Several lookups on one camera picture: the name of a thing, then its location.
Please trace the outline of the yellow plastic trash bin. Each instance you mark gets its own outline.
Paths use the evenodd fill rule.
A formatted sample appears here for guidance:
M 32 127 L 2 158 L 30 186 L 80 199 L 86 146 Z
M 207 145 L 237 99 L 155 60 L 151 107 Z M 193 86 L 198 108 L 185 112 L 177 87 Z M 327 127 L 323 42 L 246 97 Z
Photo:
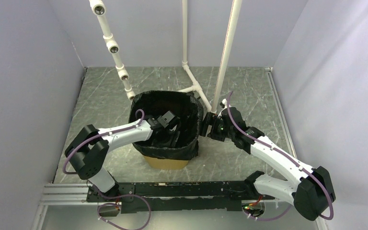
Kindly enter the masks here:
M 143 158 L 150 167 L 160 170 L 180 170 L 189 163 L 186 160 L 158 159 L 148 156 L 143 156 Z

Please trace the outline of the black trash bag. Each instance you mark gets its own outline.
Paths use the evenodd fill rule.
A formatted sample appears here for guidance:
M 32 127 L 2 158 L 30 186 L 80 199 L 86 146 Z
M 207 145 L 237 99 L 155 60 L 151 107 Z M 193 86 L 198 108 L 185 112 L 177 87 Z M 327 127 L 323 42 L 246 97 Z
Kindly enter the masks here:
M 172 159 L 191 160 L 198 155 L 198 136 L 204 116 L 202 104 L 193 93 L 174 91 L 146 91 L 137 94 L 132 101 L 129 122 L 138 120 L 136 111 L 142 109 L 145 120 L 157 123 L 161 119 L 171 121 L 167 127 L 157 125 L 151 137 L 146 141 L 133 143 L 133 147 L 143 156 Z M 160 145 L 160 133 L 180 125 L 180 135 L 175 148 Z

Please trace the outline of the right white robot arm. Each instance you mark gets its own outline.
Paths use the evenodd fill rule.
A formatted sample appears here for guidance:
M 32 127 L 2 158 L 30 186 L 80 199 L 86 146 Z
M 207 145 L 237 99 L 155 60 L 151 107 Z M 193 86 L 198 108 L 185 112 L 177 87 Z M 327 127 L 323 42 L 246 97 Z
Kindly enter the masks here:
M 247 126 L 236 107 L 225 107 L 219 114 L 208 112 L 200 134 L 211 139 L 230 139 L 246 153 L 258 157 L 280 173 L 280 180 L 255 171 L 245 182 L 245 193 L 251 199 L 268 195 L 292 205 L 305 219 L 334 217 L 332 203 L 336 200 L 327 169 L 305 164 L 278 147 L 263 131 Z

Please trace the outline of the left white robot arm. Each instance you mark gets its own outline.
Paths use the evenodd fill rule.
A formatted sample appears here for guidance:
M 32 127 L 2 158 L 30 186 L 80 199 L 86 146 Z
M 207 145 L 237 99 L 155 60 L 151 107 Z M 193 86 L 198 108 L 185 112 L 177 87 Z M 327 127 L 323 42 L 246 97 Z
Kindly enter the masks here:
M 178 140 L 180 126 L 180 118 L 172 111 L 152 116 L 146 115 L 142 109 L 135 112 L 133 122 L 125 125 L 112 128 L 87 125 L 66 148 L 62 171 L 91 182 L 104 200 L 113 201 L 119 189 L 116 180 L 103 167 L 106 155 L 117 148 L 148 140 L 154 140 L 163 147 L 173 147 Z

